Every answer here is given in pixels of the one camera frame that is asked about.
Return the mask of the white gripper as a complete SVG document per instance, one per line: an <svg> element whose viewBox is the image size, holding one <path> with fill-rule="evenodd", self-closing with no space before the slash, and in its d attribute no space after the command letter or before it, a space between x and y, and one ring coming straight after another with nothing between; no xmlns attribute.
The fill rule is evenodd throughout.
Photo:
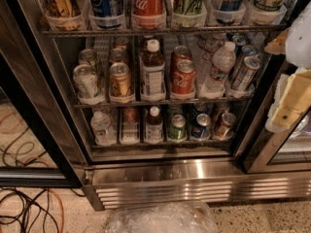
<svg viewBox="0 0 311 233"><path fill-rule="evenodd" d="M264 47L270 54L285 54L289 63L311 68L311 2L294 20L290 29L282 31ZM287 129L311 107L311 70L297 69L282 74L275 93L271 123Z"/></svg>

